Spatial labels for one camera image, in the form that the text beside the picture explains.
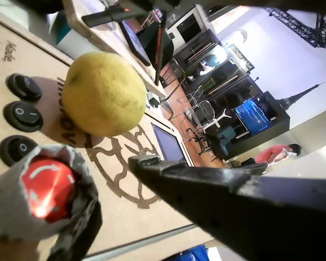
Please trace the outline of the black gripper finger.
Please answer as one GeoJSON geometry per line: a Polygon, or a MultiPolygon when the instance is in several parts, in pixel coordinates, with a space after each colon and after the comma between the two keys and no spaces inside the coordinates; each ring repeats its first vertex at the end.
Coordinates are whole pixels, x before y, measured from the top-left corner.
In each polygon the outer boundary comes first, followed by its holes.
{"type": "Polygon", "coordinates": [[[252,7],[271,7],[279,9],[293,9],[302,11],[326,11],[326,1],[324,0],[219,0],[219,1],[195,1],[196,4],[206,6],[214,5],[246,5],[252,7]]]}
{"type": "Polygon", "coordinates": [[[246,260],[326,260],[326,179],[269,177],[265,165],[192,167],[156,155],[133,175],[246,260]]]}

